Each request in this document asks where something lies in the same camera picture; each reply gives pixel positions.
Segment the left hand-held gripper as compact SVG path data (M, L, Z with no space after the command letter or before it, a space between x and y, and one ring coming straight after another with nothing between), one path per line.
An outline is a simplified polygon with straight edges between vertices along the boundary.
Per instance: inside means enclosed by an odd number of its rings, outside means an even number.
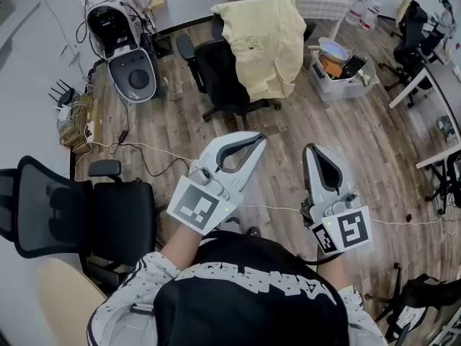
M212 140L182 176L166 212L201 235L209 234L242 203L242 193L267 146L263 133L238 131ZM227 157L245 149L234 168ZM220 178L213 172L220 171Z

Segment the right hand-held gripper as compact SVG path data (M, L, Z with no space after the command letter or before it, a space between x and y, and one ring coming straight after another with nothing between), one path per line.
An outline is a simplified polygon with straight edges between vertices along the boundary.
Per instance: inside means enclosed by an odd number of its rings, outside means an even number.
M331 150L308 143L302 152L307 197L300 213L325 255L341 254L372 240L369 208L354 189L349 165ZM344 194L316 205L323 189Z

